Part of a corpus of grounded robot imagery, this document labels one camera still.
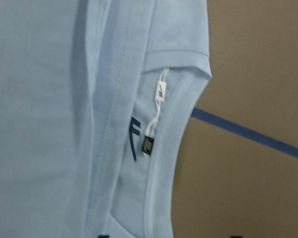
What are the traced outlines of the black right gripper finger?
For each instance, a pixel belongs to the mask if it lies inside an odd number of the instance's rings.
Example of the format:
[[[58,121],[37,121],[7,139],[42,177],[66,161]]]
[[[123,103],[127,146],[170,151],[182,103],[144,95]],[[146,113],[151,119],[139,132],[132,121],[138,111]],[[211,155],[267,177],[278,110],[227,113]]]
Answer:
[[[99,235],[98,238],[110,238],[109,235]]]

